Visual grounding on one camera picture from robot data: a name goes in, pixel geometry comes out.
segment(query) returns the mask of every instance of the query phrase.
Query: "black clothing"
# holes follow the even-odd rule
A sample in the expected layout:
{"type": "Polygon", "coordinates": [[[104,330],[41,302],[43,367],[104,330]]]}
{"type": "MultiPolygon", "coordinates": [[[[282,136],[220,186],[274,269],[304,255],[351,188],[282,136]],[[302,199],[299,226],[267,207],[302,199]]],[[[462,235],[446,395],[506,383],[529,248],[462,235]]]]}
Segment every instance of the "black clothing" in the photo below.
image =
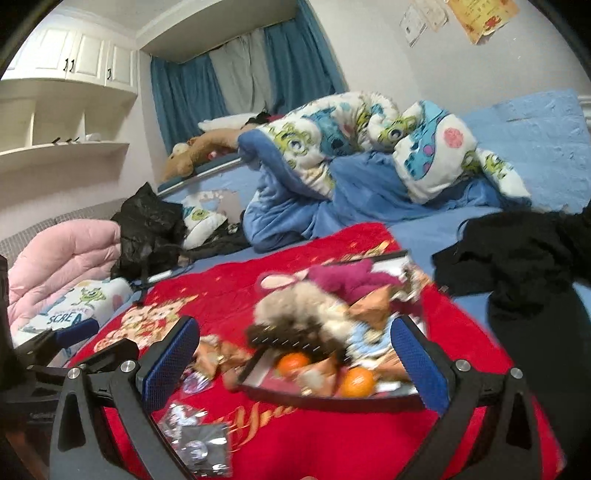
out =
{"type": "Polygon", "coordinates": [[[571,457],[591,429],[591,323],[572,285],[591,280],[590,207],[469,220],[433,264],[452,296],[492,292],[489,324],[571,457]]]}

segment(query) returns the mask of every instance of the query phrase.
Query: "pink comforter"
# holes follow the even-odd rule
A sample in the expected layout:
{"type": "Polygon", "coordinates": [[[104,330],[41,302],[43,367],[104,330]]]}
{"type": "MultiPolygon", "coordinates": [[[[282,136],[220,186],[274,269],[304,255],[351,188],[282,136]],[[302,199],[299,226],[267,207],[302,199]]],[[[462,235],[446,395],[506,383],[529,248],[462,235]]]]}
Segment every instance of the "pink comforter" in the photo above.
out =
{"type": "Polygon", "coordinates": [[[121,254],[109,220],[69,220],[38,233],[8,271],[8,321],[25,325],[82,280],[103,280],[121,254]]]}

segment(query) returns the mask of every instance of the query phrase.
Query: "gray curtain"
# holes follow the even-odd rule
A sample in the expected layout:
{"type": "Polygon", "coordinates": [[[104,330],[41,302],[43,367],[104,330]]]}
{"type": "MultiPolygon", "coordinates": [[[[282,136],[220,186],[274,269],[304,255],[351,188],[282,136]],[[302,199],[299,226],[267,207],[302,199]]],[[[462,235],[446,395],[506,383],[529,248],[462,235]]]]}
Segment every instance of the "gray curtain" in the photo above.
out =
{"type": "Polygon", "coordinates": [[[273,88],[262,28],[209,52],[230,114],[270,111],[273,88]]]}

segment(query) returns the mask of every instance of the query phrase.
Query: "plush toy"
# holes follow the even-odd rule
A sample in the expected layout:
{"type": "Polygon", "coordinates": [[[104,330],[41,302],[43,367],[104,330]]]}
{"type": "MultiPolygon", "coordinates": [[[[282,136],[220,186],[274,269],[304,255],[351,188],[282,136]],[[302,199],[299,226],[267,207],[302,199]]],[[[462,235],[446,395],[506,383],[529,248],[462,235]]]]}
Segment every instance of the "plush toy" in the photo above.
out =
{"type": "Polygon", "coordinates": [[[188,177],[193,173],[195,166],[209,161],[213,151],[226,149],[227,151],[236,151],[238,149],[238,136],[241,133],[256,128],[256,125],[247,124],[241,129],[218,128],[205,132],[199,137],[193,137],[186,144],[187,148],[181,148],[182,151],[169,156],[164,166],[163,181],[175,177],[188,177]]]}
{"type": "Polygon", "coordinates": [[[255,323],[259,325],[289,325],[306,330],[319,325],[326,339],[346,342],[353,328],[348,305],[309,281],[301,281],[282,290],[275,290],[255,307],[255,323]]]}
{"type": "Polygon", "coordinates": [[[398,277],[385,272],[372,272],[373,266],[369,258],[345,265],[313,265],[308,270],[306,280],[349,305],[385,285],[402,287],[398,277]]]}

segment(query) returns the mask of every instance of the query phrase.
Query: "paper notice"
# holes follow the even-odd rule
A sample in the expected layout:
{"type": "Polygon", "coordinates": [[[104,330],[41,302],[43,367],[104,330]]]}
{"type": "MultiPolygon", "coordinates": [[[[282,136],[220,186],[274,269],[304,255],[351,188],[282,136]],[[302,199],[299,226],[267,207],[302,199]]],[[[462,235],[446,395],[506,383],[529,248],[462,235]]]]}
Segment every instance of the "paper notice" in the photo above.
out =
{"type": "Polygon", "coordinates": [[[400,28],[404,30],[404,36],[408,44],[412,47],[421,36],[421,33],[427,28],[427,24],[415,6],[411,4],[404,13],[400,22],[400,28]]]}
{"type": "Polygon", "coordinates": [[[473,44],[519,13],[513,0],[449,0],[447,4],[473,44]]]}
{"type": "Polygon", "coordinates": [[[439,0],[413,0],[414,4],[421,11],[429,27],[438,31],[447,22],[447,13],[439,4],[439,0]]]}

